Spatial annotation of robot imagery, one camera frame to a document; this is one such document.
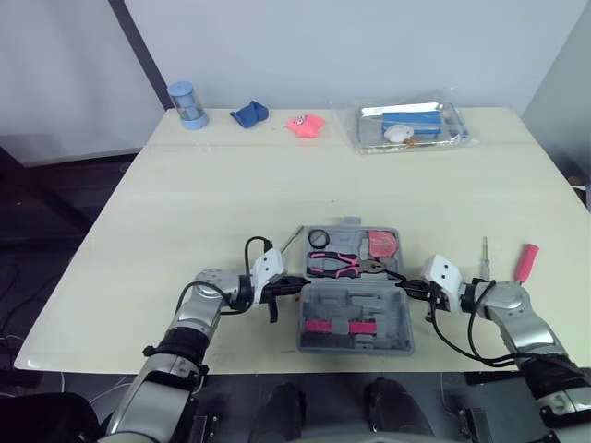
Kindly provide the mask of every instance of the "white wall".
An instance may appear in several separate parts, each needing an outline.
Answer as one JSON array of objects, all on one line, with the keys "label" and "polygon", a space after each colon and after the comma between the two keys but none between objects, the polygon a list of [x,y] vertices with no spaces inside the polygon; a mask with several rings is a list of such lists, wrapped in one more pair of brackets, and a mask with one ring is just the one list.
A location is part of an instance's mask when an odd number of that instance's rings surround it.
[{"label": "white wall", "polygon": [[1,0],[0,63],[0,146],[27,164],[136,151],[163,114],[106,0]]},{"label": "white wall", "polygon": [[524,121],[566,174],[591,176],[591,4],[524,114]]},{"label": "white wall", "polygon": [[209,106],[321,107],[455,87],[522,113],[585,0],[127,0],[167,82]]}]

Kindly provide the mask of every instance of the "pink toy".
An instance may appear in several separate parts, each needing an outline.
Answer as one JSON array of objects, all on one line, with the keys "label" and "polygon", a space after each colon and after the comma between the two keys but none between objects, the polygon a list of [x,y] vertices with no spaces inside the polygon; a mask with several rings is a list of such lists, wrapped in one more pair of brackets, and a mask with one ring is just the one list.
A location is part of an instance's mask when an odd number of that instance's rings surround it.
[{"label": "pink toy", "polygon": [[306,114],[287,122],[289,127],[298,137],[316,138],[320,135],[320,128],[324,125],[324,119],[314,114]]}]

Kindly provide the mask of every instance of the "screwdriver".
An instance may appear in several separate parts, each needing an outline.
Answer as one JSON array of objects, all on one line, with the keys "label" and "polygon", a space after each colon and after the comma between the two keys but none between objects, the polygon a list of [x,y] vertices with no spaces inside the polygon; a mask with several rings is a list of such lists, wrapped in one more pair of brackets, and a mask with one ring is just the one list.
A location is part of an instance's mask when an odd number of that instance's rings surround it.
[{"label": "screwdriver", "polygon": [[482,238],[482,260],[480,260],[480,278],[490,280],[490,260],[488,259],[488,238]]}]

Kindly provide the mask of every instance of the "pliers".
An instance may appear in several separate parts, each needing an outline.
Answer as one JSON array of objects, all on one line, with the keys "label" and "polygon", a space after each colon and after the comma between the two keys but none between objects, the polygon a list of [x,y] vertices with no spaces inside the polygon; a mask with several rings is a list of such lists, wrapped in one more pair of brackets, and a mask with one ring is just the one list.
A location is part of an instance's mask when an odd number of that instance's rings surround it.
[{"label": "pliers", "polygon": [[335,270],[309,267],[308,275],[314,277],[327,277],[329,279],[339,279],[341,277],[358,278],[362,272],[368,274],[378,274],[386,270],[386,267],[375,260],[360,260],[355,254],[341,254],[339,252],[310,252],[308,258],[328,258],[347,263],[349,266]]}]

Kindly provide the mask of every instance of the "table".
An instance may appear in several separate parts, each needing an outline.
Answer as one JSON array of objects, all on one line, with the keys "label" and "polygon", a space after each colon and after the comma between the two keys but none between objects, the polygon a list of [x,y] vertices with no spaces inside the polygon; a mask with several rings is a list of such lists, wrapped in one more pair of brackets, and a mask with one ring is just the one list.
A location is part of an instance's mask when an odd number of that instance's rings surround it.
[{"label": "table", "polygon": [[[209,110],[200,131],[165,114],[55,288],[17,367],[137,373],[141,350],[162,338],[180,290],[199,271],[242,272],[251,235],[281,245],[297,225],[346,216],[398,229],[411,277],[436,252],[467,279],[476,276],[486,235],[492,277],[509,280],[522,244],[536,243],[541,252],[525,285],[534,309],[578,365],[591,364],[589,214],[513,111],[465,109],[475,146],[365,157],[344,144],[329,111],[314,111],[329,120],[318,139],[284,127],[309,110],[271,111],[249,130],[227,111]],[[285,253],[291,273],[302,270],[303,241]],[[486,369],[439,341],[423,319],[427,306],[415,300],[412,357],[301,353],[295,299],[279,300],[277,324],[266,306],[223,317],[206,354],[211,372]],[[467,316],[438,319],[467,348]],[[478,321],[475,333],[483,355],[506,352],[490,322]]]}]

